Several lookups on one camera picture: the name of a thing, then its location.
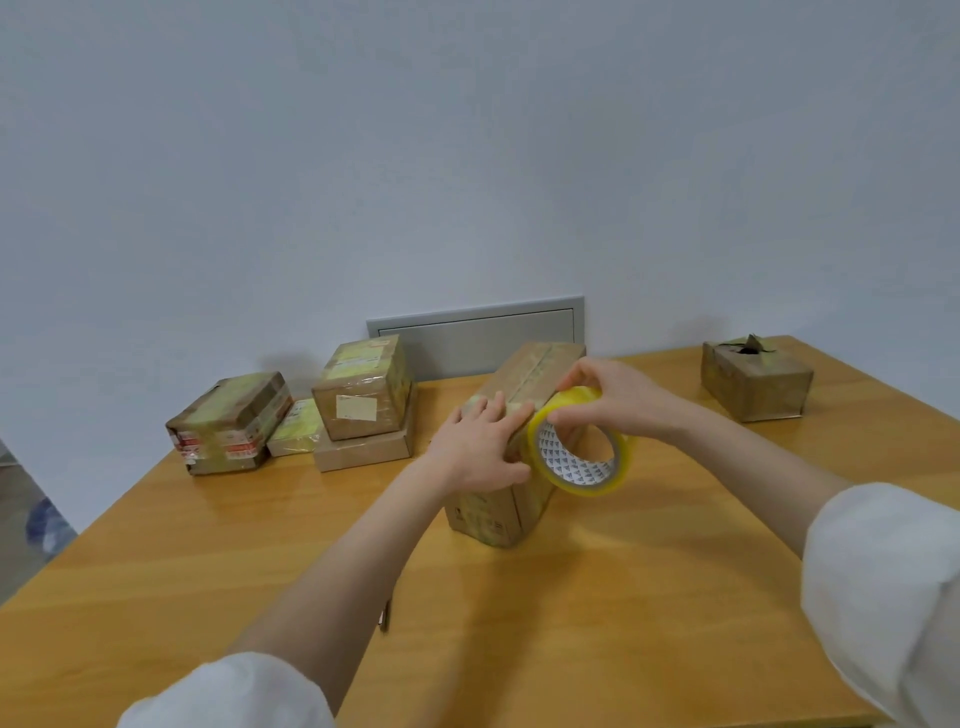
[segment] white sleeve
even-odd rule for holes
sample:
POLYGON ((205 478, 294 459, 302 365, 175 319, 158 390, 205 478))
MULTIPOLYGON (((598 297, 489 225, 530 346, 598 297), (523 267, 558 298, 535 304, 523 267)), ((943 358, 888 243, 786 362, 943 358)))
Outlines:
POLYGON ((810 526, 803 606, 848 685, 902 726, 960 716, 960 512, 885 483, 810 526))
POLYGON ((324 693, 271 655, 243 652, 201 665, 131 705, 117 728, 333 728, 324 693))

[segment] person's right hand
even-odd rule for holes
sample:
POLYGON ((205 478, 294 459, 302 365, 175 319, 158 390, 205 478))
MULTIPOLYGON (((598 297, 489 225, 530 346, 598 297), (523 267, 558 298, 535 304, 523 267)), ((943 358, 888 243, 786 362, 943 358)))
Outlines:
POLYGON ((647 375, 618 361, 580 359, 557 389, 583 384, 603 392, 599 400, 555 409, 547 422, 555 427, 599 425, 627 435, 670 440, 695 416, 697 405, 667 392, 647 375))

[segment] tape roll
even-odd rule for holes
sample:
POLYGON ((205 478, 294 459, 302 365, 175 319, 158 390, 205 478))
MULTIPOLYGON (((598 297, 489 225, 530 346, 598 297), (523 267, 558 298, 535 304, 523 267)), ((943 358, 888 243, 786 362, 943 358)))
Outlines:
POLYGON ((577 496, 600 496, 623 485, 630 467, 630 440, 619 432, 599 427, 610 441, 613 457, 602 462, 584 460, 564 446, 546 416, 559 407, 585 404, 599 398, 600 392, 596 389, 571 387, 550 398, 527 425, 526 447, 531 465, 558 488, 577 496))

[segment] cardboard box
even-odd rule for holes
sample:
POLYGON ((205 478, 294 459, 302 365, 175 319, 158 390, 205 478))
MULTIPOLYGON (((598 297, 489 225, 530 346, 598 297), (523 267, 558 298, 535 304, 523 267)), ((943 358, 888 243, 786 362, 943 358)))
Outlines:
POLYGON ((167 432, 191 475, 253 470, 292 403, 280 372, 232 376, 170 420, 167 432))
POLYGON ((751 334, 705 342, 700 379, 735 419, 751 423, 803 415, 813 370, 751 334))
POLYGON ((350 440, 333 441, 327 436, 321 423, 317 430, 317 446, 313 459, 321 473, 355 468, 358 465, 386 463, 402 460, 414 454, 414 430, 417 418, 417 385, 410 388, 410 397, 404 408, 403 422, 396 432, 355 437, 350 440))
POLYGON ((395 432, 410 392, 399 336, 342 344, 313 387, 313 399, 331 440, 395 432))
MULTIPOLYGON (((531 400, 537 409, 543 407, 570 367, 587 352, 582 344, 528 343, 504 362, 468 404, 479 397, 492 398, 498 391, 507 397, 508 409, 531 400)), ((527 459, 521 427, 507 445, 506 458, 527 459)), ((490 546, 513 546, 540 520, 554 486, 533 472, 519 485, 493 493, 461 493, 444 504, 446 519, 455 531, 490 546)))
POLYGON ((313 452, 320 441, 317 430, 323 426, 317 403, 313 399, 297 400, 267 441, 267 449, 273 457, 313 452))

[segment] wooden table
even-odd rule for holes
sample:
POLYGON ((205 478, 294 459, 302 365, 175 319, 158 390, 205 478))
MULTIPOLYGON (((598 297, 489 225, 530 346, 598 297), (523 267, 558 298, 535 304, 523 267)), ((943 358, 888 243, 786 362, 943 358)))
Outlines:
MULTIPOLYGON (((960 505, 960 423, 796 340, 801 420, 754 425, 855 481, 960 505)), ((716 407, 697 348, 631 357, 716 407)), ((417 449, 481 377, 421 385, 417 449)), ((321 475, 308 455, 186 475, 171 454, 0 610, 4 725, 110 726, 215 659, 403 462, 321 475)), ((706 472, 636 443, 629 487, 558 492, 520 546, 428 529, 341 726, 852 726, 878 718, 798 606, 800 562, 706 472)))

